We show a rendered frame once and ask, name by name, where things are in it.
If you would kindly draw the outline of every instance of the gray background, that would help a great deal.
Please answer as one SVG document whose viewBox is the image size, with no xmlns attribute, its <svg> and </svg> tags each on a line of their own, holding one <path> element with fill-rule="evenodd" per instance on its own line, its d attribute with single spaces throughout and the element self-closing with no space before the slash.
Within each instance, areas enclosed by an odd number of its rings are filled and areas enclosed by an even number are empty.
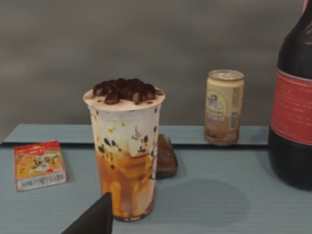
<svg viewBox="0 0 312 234">
<path fill-rule="evenodd" d="M 301 0 L 0 0 L 0 139 L 19 123 L 90 123 L 95 83 L 167 93 L 161 124 L 203 124 L 207 73 L 246 76 L 242 124 L 270 120 L 276 58 Z"/>
</svg>

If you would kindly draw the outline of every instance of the small box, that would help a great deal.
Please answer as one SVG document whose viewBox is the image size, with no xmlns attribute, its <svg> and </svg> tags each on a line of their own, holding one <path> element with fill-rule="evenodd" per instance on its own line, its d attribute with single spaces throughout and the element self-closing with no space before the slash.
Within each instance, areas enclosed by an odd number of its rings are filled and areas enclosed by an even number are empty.
<svg viewBox="0 0 312 234">
<path fill-rule="evenodd" d="M 65 183 L 66 169 L 58 141 L 14 147 L 16 190 Z"/>
</svg>

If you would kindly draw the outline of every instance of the bottle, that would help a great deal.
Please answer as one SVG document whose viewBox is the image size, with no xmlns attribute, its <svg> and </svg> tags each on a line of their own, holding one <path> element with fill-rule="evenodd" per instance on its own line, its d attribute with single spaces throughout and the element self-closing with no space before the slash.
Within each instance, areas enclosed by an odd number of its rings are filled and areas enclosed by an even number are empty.
<svg viewBox="0 0 312 234">
<path fill-rule="evenodd" d="M 312 190 L 312 1 L 286 36 L 278 56 L 270 164 L 287 184 Z"/>
</svg>

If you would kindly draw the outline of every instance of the coffee can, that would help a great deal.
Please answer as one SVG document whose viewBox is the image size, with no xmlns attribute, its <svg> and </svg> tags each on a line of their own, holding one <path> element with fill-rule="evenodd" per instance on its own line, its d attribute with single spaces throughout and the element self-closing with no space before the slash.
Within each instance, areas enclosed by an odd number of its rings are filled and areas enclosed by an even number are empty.
<svg viewBox="0 0 312 234">
<path fill-rule="evenodd" d="M 233 70 L 214 70 L 207 79 L 205 139 L 229 146 L 239 138 L 244 75 Z"/>
</svg>

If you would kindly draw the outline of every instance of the blue wooden table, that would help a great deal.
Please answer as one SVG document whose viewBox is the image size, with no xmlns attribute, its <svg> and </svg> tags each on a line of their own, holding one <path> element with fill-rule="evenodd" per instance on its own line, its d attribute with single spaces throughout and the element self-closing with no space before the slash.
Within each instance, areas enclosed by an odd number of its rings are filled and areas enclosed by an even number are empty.
<svg viewBox="0 0 312 234">
<path fill-rule="evenodd" d="M 162 126 L 179 170 L 157 182 L 155 208 L 114 234 L 310 234 L 312 194 L 272 173 L 267 127 L 243 126 L 237 147 L 212 147 L 201 126 Z M 100 197 L 91 127 L 19 125 L 0 146 L 0 234 L 61 233 Z M 69 182 L 15 191 L 12 144 L 59 140 Z"/>
</svg>

